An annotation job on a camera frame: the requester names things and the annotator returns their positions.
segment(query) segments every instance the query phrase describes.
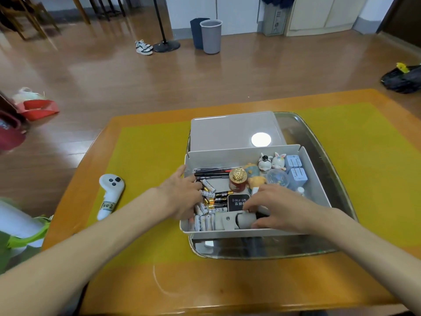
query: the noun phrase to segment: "metal tray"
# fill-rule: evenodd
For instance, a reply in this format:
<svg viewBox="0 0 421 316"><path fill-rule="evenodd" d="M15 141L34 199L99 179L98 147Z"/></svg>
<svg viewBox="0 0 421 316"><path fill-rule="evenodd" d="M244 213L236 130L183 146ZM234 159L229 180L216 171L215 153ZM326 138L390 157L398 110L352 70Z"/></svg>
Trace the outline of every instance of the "metal tray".
<svg viewBox="0 0 421 316"><path fill-rule="evenodd" d="M287 144L300 144L306 148L332 207L339 208L358 221L338 173L308 125L295 113L275 112L275 116ZM336 251L328 241L312 235L214 240L189 238L189 242L193 252L199 256L230 260L299 257Z"/></svg>

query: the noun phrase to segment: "forearm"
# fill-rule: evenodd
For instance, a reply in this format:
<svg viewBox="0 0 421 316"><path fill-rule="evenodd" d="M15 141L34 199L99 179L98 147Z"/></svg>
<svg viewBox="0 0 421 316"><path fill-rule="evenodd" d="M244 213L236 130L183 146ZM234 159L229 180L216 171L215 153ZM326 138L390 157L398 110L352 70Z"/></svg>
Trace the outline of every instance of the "forearm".
<svg viewBox="0 0 421 316"><path fill-rule="evenodd" d="M325 214L316 234L343 250L407 308L421 315L421 261L371 233L338 209Z"/></svg>
<svg viewBox="0 0 421 316"><path fill-rule="evenodd" d="M155 192L0 276L0 314L56 315L105 263L165 218Z"/></svg>

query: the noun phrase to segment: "chair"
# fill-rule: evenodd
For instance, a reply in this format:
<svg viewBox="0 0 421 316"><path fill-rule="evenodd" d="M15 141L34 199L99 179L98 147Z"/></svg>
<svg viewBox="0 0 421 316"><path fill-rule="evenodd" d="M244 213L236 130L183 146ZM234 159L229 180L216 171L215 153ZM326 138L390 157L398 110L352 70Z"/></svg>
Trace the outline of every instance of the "chair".
<svg viewBox="0 0 421 316"><path fill-rule="evenodd" d="M18 1L22 5L24 10L23 11L14 10L14 9L3 7L3 6L0 5L0 11L3 12L3 14L9 19L9 21L12 22L12 24L16 28L19 36L23 40L26 40L24 35L22 34L23 27L19 23L19 21L16 19L17 17L25 16L28 19L29 23L32 24L34 29L38 31L38 33L41 35L41 37L47 38L47 35L45 34L43 29L39 25L38 20L36 19L36 17L40 17L41 12L44 12L46 17L48 18L48 20L55 27L55 29L58 32L60 32L58 26L55 24L55 21L54 21L53 17L47 12L47 10L45 9L44 5L41 2L37 3L37 4L32 4L30 2L30 0L25 0L27 2L27 4L24 4L23 0L13 0L13 1ZM30 7L31 9L33 9L34 14L29 12L27 6Z"/></svg>

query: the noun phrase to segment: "wooden floor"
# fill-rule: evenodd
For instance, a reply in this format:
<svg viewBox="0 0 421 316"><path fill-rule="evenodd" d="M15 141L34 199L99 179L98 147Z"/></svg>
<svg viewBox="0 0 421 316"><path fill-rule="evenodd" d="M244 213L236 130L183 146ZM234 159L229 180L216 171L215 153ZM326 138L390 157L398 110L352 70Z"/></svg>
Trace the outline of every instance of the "wooden floor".
<svg viewBox="0 0 421 316"><path fill-rule="evenodd" d="M164 25L171 36L167 15ZM10 96L23 86L45 91L61 109L36 123L20 147L0 155L0 196L34 216L54 212L113 116L375 88L421 117L420 94L398 95L378 82L396 62L418 64L421 58L380 36L238 34L223 36L217 55L195 50L188 39L177 51L142 56L135 40L161 39L149 9L110 23L60 28L61 35L48 29L48 40L0 34L1 90Z"/></svg>

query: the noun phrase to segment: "black card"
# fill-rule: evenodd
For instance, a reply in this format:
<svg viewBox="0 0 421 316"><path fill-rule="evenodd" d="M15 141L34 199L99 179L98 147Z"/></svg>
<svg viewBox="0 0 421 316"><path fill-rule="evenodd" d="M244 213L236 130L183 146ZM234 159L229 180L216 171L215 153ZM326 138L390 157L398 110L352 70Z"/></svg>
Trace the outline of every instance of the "black card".
<svg viewBox="0 0 421 316"><path fill-rule="evenodd" d="M242 211L243 204L250 198L248 194L231 194L228 196L228 212Z"/></svg>

